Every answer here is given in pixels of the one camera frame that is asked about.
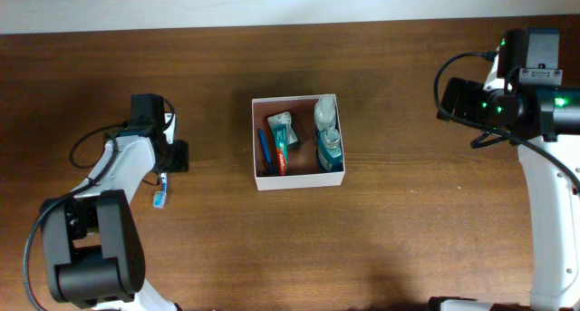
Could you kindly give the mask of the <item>blue mouthwash bottle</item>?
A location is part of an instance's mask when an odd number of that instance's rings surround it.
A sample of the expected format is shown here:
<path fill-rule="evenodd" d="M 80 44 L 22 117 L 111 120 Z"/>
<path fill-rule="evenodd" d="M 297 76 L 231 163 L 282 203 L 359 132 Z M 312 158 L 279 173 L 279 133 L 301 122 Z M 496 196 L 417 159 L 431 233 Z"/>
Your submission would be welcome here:
<path fill-rule="evenodd" d="M 343 170 L 343 150 L 341 134 L 330 128 L 318 133 L 317 161 L 322 172 Z"/>

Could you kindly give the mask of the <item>blue white toothbrush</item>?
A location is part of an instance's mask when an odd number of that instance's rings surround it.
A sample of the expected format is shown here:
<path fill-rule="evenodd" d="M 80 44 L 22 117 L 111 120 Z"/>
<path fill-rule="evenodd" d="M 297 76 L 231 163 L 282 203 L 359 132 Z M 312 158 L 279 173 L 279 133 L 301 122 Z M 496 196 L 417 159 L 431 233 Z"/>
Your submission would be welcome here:
<path fill-rule="evenodd" d="M 166 173 L 161 173 L 159 175 L 159 182 L 161 185 L 161 190 L 155 192 L 153 197 L 153 207 L 157 209 L 163 209 L 167 202 L 168 195 L 168 175 Z"/>

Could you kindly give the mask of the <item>green red toothpaste tube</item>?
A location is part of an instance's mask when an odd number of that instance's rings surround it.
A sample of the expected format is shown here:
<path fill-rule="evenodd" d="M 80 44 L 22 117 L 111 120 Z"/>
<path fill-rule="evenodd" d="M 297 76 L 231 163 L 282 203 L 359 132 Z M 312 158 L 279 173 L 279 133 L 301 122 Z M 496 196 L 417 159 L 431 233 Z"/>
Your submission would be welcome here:
<path fill-rule="evenodd" d="M 275 139 L 275 149 L 279 167 L 279 174 L 281 176 L 285 176 L 288 170 L 286 125 L 285 124 L 275 125 L 272 127 L 272 131 Z"/>

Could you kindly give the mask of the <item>clear bottle with purple liquid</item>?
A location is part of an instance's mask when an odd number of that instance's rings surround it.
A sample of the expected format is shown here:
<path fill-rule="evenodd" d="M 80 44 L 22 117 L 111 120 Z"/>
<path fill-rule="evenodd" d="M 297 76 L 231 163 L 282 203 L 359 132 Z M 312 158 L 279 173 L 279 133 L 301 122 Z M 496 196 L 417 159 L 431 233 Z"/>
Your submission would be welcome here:
<path fill-rule="evenodd" d="M 336 127 L 336 101 L 331 94 L 323 95 L 314 107 L 314 124 L 318 131 Z"/>

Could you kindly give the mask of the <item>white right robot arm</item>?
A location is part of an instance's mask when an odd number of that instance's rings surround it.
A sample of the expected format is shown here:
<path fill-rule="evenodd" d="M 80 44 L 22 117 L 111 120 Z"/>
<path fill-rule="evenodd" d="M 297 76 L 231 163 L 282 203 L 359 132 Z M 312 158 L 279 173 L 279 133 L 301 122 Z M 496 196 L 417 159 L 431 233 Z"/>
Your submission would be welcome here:
<path fill-rule="evenodd" d="M 560 33 L 517 28 L 480 53 L 485 82 L 452 77 L 435 90 L 437 117 L 479 130 L 474 149 L 517 147 L 530 200 L 534 274 L 532 310 L 579 307 L 579 90 L 562 84 Z"/>

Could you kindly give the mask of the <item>white cardboard box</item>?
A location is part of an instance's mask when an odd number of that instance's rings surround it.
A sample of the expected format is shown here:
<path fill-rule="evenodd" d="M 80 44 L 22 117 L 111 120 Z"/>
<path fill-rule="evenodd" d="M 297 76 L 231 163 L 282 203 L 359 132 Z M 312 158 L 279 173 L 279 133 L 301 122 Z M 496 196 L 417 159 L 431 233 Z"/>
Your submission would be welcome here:
<path fill-rule="evenodd" d="M 318 95 L 303 95 L 255 98 L 251 101 L 253 173 L 259 190 L 316 188 L 342 184 L 346 174 L 345 165 L 342 171 L 337 172 L 322 172 L 318 165 L 314 136 L 314 107 L 319 99 Z M 281 112 L 291 113 L 292 125 L 300 141 L 296 148 L 289 151 L 288 173 L 285 176 L 278 173 L 275 139 L 267 121 L 268 116 Z M 266 133 L 275 166 L 273 175 L 266 173 L 258 129 L 263 129 Z"/>

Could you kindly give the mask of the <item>green white soap box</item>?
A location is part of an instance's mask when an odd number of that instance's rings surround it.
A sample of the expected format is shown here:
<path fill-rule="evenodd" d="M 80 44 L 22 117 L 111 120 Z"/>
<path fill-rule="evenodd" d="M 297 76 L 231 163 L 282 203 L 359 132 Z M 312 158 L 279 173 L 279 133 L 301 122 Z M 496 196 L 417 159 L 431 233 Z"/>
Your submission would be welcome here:
<path fill-rule="evenodd" d="M 300 141 L 292 125 L 292 115 L 290 112 L 281 112 L 267 117 L 268 124 L 271 128 L 276 125 L 284 124 L 286 126 L 287 147 L 296 148 Z"/>

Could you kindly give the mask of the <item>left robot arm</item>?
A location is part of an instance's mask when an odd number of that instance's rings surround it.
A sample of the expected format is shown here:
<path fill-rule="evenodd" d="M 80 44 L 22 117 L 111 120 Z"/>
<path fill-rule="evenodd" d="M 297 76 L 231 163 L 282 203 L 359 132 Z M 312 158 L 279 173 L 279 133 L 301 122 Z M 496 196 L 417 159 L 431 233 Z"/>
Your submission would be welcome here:
<path fill-rule="evenodd" d="M 144 178 L 161 186 L 189 169 L 189 146 L 175 139 L 175 109 L 154 93 L 130 98 L 130 117 L 101 128 L 103 150 L 70 192 L 47 199 L 32 232 L 43 241 L 47 285 L 58 303 L 91 310 L 177 310 L 146 278 L 130 204 Z"/>

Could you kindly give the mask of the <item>blue disposable razor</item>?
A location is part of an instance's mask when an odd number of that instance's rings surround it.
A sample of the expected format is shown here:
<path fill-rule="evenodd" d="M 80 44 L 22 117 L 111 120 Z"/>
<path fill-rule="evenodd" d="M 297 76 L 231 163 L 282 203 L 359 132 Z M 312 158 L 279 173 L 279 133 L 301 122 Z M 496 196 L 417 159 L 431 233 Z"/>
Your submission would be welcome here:
<path fill-rule="evenodd" d="M 268 145 L 266 133 L 263 129 L 258 129 L 257 133 L 258 133 L 258 137 L 259 137 L 259 141 L 260 141 L 260 146 L 261 146 L 262 152 L 263 152 L 264 162 L 266 165 L 266 173 L 269 175 L 273 175 L 275 173 L 276 169 L 275 169 L 275 166 L 273 163 L 273 158 L 272 158 L 271 151 L 270 151 L 270 148 Z"/>

